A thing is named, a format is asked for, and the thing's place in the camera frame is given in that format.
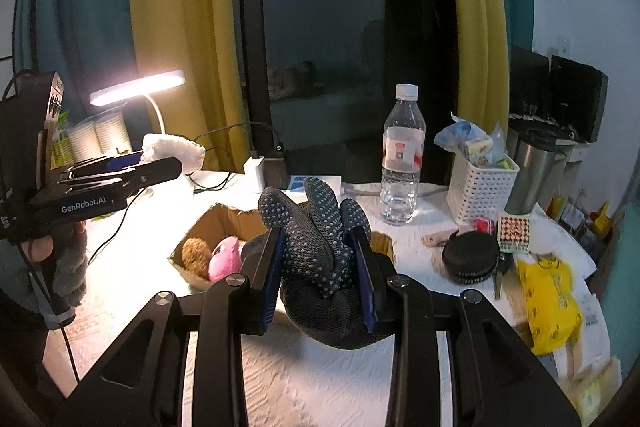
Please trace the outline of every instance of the desk lamp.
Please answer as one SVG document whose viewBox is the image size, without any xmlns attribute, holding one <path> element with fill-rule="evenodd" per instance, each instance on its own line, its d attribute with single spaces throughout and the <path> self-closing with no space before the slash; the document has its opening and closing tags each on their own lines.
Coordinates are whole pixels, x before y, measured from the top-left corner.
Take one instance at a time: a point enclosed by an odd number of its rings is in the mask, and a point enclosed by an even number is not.
<svg viewBox="0 0 640 427">
<path fill-rule="evenodd" d="M 164 129 L 164 120 L 160 114 L 158 104 L 151 98 L 151 93 L 164 91 L 171 87 L 177 87 L 184 84 L 184 72 L 183 71 L 169 71 L 168 73 L 153 74 L 151 76 L 143 76 L 130 82 L 124 82 L 117 86 L 107 87 L 94 91 L 89 95 L 89 102 L 91 105 L 98 107 L 103 105 L 109 105 L 110 103 L 120 102 L 127 100 L 135 96 L 144 96 L 153 106 L 158 117 L 158 123 L 160 124 L 160 133 L 166 134 Z"/>
</svg>

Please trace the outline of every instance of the pink plush toy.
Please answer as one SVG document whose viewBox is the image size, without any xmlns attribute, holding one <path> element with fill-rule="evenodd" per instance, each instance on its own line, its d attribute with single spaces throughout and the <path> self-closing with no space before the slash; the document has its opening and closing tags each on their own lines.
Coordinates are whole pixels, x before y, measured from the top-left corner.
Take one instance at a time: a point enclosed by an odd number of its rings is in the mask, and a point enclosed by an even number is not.
<svg viewBox="0 0 640 427">
<path fill-rule="evenodd" d="M 213 251 L 209 262 L 209 280 L 219 281 L 227 275 L 240 271 L 241 266 L 238 238 L 227 237 L 220 241 Z"/>
</svg>

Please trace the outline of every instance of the metal screw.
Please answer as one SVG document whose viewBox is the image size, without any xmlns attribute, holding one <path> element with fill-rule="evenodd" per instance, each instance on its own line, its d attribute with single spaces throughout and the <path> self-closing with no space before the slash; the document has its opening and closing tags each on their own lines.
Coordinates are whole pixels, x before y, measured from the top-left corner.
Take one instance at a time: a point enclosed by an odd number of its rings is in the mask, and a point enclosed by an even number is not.
<svg viewBox="0 0 640 427">
<path fill-rule="evenodd" d="M 467 290 L 465 292 L 465 301 L 471 304 L 478 304 L 482 300 L 482 294 L 478 290 Z"/>
<path fill-rule="evenodd" d="M 159 292 L 154 297 L 154 301 L 157 305 L 164 306 L 165 304 L 169 304 L 173 298 L 174 296 L 171 295 L 171 292 Z"/>
<path fill-rule="evenodd" d="M 402 273 L 396 273 L 395 275 L 392 275 L 391 277 L 389 277 L 389 282 L 393 286 L 398 286 L 399 288 L 403 288 L 404 286 L 409 285 L 409 283 L 411 282 L 411 278 Z"/>
<path fill-rule="evenodd" d="M 229 286 L 242 286 L 244 281 L 246 281 L 246 276 L 241 273 L 232 273 L 226 276 L 225 281 Z"/>
</svg>

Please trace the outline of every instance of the handheld robotic device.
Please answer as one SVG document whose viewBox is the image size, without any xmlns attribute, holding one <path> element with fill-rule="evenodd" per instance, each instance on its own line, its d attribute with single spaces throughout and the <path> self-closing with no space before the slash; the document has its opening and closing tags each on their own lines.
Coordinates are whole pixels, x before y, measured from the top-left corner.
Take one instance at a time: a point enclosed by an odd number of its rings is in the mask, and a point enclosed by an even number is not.
<svg viewBox="0 0 640 427">
<path fill-rule="evenodd" d="M 140 188 L 180 174 L 176 158 L 141 165 L 139 153 L 49 171 L 62 92 L 56 74 L 27 74 L 0 103 L 0 237 L 12 243 L 123 209 Z M 386 426 L 440 425 L 438 330 L 449 341 L 456 427 L 580 425 L 552 377 L 480 292 L 443 295 L 396 273 L 387 256 L 371 251 L 362 227 L 344 241 L 356 256 L 367 331 L 395 335 Z M 82 378 L 54 425 L 179 426 L 188 340 L 198 331 L 193 426 L 247 426 L 240 335 L 263 335 L 273 319 L 285 243 L 284 229 L 272 228 L 240 273 L 204 293 L 154 295 Z M 68 305 L 50 297 L 43 306 L 59 307 L 43 310 L 51 327 L 71 322 Z"/>
</svg>

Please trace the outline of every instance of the barcode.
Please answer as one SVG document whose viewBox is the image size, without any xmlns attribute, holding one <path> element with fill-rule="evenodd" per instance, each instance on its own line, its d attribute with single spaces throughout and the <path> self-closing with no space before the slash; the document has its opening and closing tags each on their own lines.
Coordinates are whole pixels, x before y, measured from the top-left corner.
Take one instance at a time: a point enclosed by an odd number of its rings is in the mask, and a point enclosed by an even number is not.
<svg viewBox="0 0 640 427">
<path fill-rule="evenodd" d="M 592 313 L 591 315 L 587 315 L 584 318 L 584 325 L 585 326 L 593 326 L 594 324 L 598 323 L 598 317 L 596 316 L 595 313 Z"/>
</svg>

